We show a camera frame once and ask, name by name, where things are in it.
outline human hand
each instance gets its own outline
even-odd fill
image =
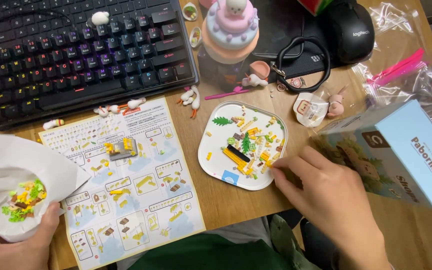
[[[47,208],[36,233],[28,240],[3,243],[0,238],[0,270],[45,270],[48,269],[50,243],[60,222],[59,203]]]
[[[303,189],[287,180],[283,168],[301,179]],[[357,172],[332,163],[309,146],[297,156],[274,162],[272,172],[291,204],[349,257],[355,269],[391,269],[383,234]]]

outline instruction sheet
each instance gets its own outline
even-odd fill
[[[205,230],[164,97],[40,132],[43,144],[92,175],[62,205],[81,270],[92,270]],[[136,141],[110,161],[104,143]]]

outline wooden desk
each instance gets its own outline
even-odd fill
[[[181,7],[188,2],[189,0],[180,0]],[[360,0],[359,3],[365,7],[371,7],[377,6],[380,0]],[[432,60],[432,33],[420,2],[418,0],[393,0],[392,3],[401,7],[408,5],[418,10],[422,21],[422,39]],[[201,15],[197,21],[187,21],[188,33],[193,27],[201,26],[202,22]],[[350,74],[351,70],[347,67],[333,69],[328,80],[335,89],[350,84],[349,94],[345,97],[345,104],[353,104],[363,100],[363,96],[357,94],[362,91],[361,85],[351,81]],[[320,76],[320,73],[311,74],[305,76],[304,79],[307,85],[313,85]],[[204,80],[201,80],[199,89],[202,96],[220,92],[217,87],[207,84]],[[302,146],[308,143],[310,134],[305,127],[297,123],[292,111],[296,96],[288,92],[276,91],[273,93],[274,98],[270,98],[268,89],[260,89],[243,95],[203,100],[196,119],[189,119],[191,109],[176,105],[181,93],[182,91],[173,91],[166,93],[165,97],[181,145],[185,146],[186,162],[199,195],[206,228],[211,230],[291,208],[290,203],[274,184],[260,191],[247,191],[210,177],[199,166],[197,150],[213,109],[223,101],[239,100],[261,107],[283,118],[289,132],[285,155],[295,155]],[[354,110],[346,108],[344,116],[354,113]],[[64,120],[66,123],[72,123],[93,115],[92,111],[87,111],[73,117],[66,117]],[[36,141],[38,132],[42,130],[40,123],[13,130],[12,133]],[[368,194],[368,196],[376,222],[386,237],[386,250],[394,267],[396,269],[432,270],[432,210],[414,207],[373,194]],[[55,270],[76,266],[75,257],[67,241],[63,217],[60,218],[60,224],[53,237],[49,266],[50,269]]]

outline space bar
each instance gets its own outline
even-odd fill
[[[121,80],[113,80],[82,87],[73,91],[42,96],[39,98],[39,107],[44,111],[48,111],[124,92],[126,92],[126,90],[121,88]]]

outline black lanyard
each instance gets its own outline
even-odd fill
[[[322,54],[324,56],[324,59],[323,59],[323,61],[324,61],[324,74],[322,75],[321,80],[317,84],[310,86],[308,88],[296,88],[286,81],[286,74],[282,70],[281,65],[283,63],[283,58],[286,55],[286,53],[289,50],[291,50],[294,46],[302,44],[304,42],[313,43],[316,46],[318,46],[319,49],[322,51]],[[291,40],[291,42],[278,53],[277,58],[276,58],[276,63],[274,63],[271,68],[276,72],[276,79],[280,83],[284,84],[289,91],[296,93],[296,94],[303,93],[303,92],[309,92],[309,93],[315,92],[321,86],[321,84],[324,83],[329,78],[329,75],[331,74],[331,64],[330,64],[330,56],[329,56],[328,49],[325,46],[323,46],[321,44],[321,41],[319,41],[319,39],[315,36],[310,36],[310,37],[297,36],[297,37],[293,38]]]

